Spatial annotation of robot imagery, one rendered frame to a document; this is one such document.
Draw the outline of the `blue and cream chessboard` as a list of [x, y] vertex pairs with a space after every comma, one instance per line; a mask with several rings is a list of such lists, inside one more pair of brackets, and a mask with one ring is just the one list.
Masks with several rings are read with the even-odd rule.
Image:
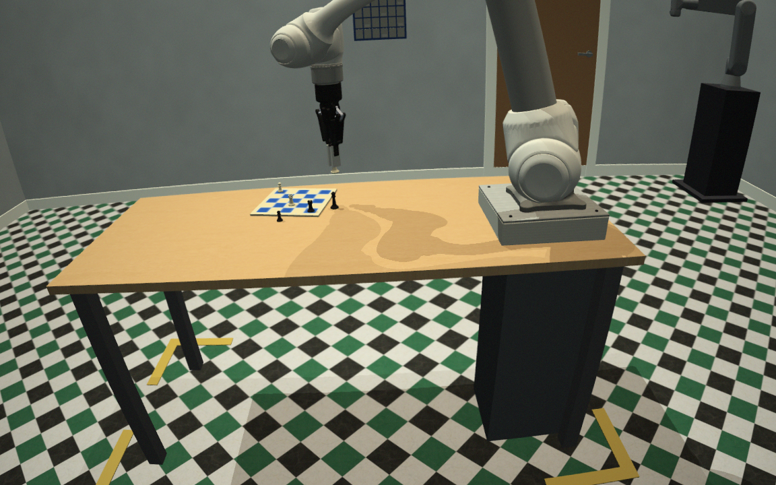
[[[277, 211], [281, 217], [319, 217], [331, 200], [332, 191], [337, 189], [283, 189], [278, 193], [274, 189], [262, 202], [250, 213], [253, 217], [277, 217]], [[293, 195], [294, 206], [288, 206], [289, 194]], [[314, 212], [307, 212], [308, 200], [313, 201]]]

